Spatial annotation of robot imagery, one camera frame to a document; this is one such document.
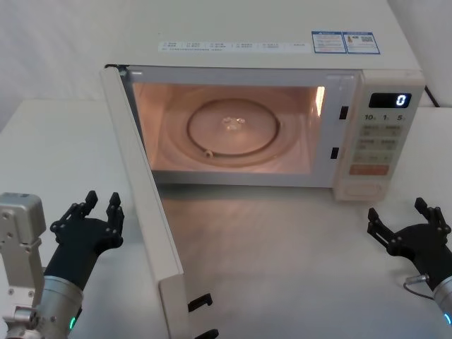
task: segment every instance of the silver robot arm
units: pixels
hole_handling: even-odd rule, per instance
[[[59,246],[45,272],[38,247],[45,231],[39,197],[0,195],[0,246],[8,278],[3,315],[6,339],[66,339],[81,313],[85,287],[98,256],[122,245],[124,214],[117,193],[107,208],[108,221],[85,218],[97,203],[91,191],[52,223]]]

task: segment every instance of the microwave light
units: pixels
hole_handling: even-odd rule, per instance
[[[323,104],[323,96],[325,95],[325,88],[320,86],[317,88],[316,95],[316,106],[317,106],[317,115],[320,116],[322,114],[322,104]]]

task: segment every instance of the blue label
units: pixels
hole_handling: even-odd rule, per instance
[[[380,54],[372,32],[342,32],[348,54]]]

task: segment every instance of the white microwave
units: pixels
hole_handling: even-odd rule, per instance
[[[374,0],[136,0],[102,84],[171,338],[182,266],[155,183],[383,199],[424,77]]]

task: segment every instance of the table surface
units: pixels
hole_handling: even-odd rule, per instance
[[[405,277],[417,274],[412,264],[390,257],[366,231],[369,206],[393,230],[422,222],[413,206],[418,196],[452,218],[451,113],[419,109],[380,203],[336,202],[328,189],[161,187],[188,298],[206,292],[214,298],[213,306],[190,314],[193,337],[210,328],[221,338],[450,337],[435,303],[402,289]],[[124,245],[97,262],[71,338],[163,339],[161,306],[105,104],[25,102],[0,133],[0,158],[0,190],[41,196],[47,224],[90,189],[100,197],[95,217],[103,218],[113,191],[121,195]],[[56,243],[49,231],[42,239],[45,265]]]

